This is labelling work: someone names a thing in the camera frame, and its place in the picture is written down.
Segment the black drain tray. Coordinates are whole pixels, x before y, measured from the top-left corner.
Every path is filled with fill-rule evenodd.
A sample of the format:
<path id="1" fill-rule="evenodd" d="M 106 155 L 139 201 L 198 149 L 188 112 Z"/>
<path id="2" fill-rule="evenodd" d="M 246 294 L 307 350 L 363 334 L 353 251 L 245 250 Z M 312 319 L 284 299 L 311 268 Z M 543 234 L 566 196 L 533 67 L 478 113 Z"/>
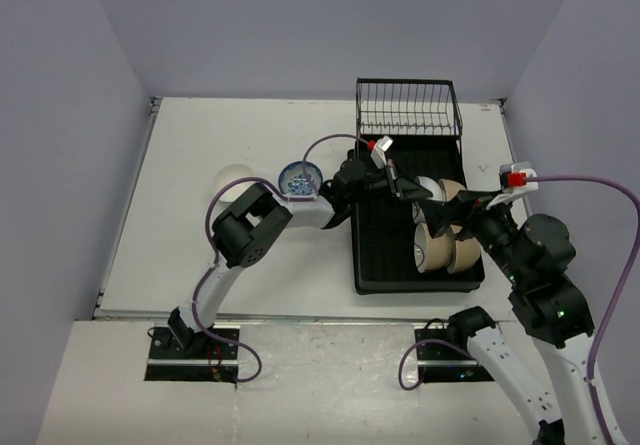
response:
<path id="1" fill-rule="evenodd" d="M 396 135 L 387 152 L 399 173 L 466 183 L 459 136 Z M 381 199 L 359 204 L 351 216 L 355 289 L 360 295 L 395 293 L 469 293 L 485 279 L 477 260 L 467 271 L 445 268 L 420 273 L 414 262 L 411 206 Z"/>

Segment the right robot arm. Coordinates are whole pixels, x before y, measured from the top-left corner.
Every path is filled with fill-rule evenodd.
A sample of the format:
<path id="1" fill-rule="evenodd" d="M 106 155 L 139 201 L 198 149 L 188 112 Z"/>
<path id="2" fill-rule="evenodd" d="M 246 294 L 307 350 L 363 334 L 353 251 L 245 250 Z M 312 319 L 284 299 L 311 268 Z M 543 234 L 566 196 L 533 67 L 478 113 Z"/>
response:
<path id="1" fill-rule="evenodd" d="M 546 214 L 517 225 L 507 195 L 497 192 L 461 191 L 448 202 L 416 206 L 431 236 L 458 226 L 454 238 L 477 240 L 508 279 L 512 310 L 542 357 L 554 394 L 547 398 L 524 364 L 508 356 L 495 321 L 479 306 L 449 318 L 448 350 L 484 366 L 525 419 L 534 443 L 626 443 L 596 364 L 599 330 L 566 273 L 576 255 L 567 226 Z"/>

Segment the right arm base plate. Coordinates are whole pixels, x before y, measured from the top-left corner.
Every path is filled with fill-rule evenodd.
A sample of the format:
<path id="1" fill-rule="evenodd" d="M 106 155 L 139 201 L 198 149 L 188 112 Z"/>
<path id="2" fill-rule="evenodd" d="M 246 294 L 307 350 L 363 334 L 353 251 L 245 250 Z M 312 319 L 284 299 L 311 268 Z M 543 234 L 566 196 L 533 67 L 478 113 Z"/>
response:
<path id="1" fill-rule="evenodd" d="M 478 362 L 444 345 L 429 343 L 417 348 L 419 378 L 423 383 L 492 382 Z"/>

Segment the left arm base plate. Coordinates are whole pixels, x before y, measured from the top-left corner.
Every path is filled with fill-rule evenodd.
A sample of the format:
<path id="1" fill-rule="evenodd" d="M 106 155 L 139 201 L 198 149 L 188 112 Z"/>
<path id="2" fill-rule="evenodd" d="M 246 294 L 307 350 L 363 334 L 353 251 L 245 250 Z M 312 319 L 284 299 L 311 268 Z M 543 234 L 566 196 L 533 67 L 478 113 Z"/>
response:
<path id="1" fill-rule="evenodd" d="M 168 327 L 152 327 L 144 380 L 237 383 L 238 347 L 197 334 L 183 349 Z"/>

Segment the beige bowl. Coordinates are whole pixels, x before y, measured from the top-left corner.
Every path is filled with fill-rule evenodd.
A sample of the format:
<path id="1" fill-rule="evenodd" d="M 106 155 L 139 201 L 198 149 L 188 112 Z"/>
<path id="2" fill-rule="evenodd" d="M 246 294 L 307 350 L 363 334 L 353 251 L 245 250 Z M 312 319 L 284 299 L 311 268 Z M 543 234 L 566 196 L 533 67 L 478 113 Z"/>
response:
<path id="1" fill-rule="evenodd" d="M 458 225 L 451 225 L 447 231 L 451 243 L 451 258 L 447 272 L 451 275 L 468 271 L 479 260 L 481 247 L 475 238 L 460 240 L 457 234 L 461 231 Z"/>
<path id="2" fill-rule="evenodd" d="M 467 190 L 465 185 L 451 179 L 439 179 L 437 183 L 441 190 L 442 203 L 451 201 L 459 192 Z"/>
<path id="3" fill-rule="evenodd" d="M 419 273 L 447 266 L 451 260 L 451 239 L 447 235 L 433 238 L 426 223 L 418 223 L 413 238 L 414 262 Z"/>

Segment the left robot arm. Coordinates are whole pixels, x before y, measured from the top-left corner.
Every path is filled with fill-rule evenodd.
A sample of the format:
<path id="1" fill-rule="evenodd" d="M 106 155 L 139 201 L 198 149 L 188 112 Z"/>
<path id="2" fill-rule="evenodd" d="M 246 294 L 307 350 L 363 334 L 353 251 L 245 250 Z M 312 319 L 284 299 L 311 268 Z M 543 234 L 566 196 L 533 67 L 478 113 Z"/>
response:
<path id="1" fill-rule="evenodd" d="M 231 286 L 245 269 L 264 258 L 286 229 L 332 229 L 351 216 L 355 205 L 378 199 L 396 205 L 435 198 L 417 178 L 400 175 L 391 161 L 378 168 L 370 161 L 348 159 L 332 179 L 322 183 L 315 198 L 280 196 L 277 188 L 258 177 L 238 179 L 231 185 L 245 182 L 250 186 L 216 218 L 205 217 L 214 262 L 168 319 L 172 345 L 187 358 L 206 350 L 206 330 L 214 325 Z"/>

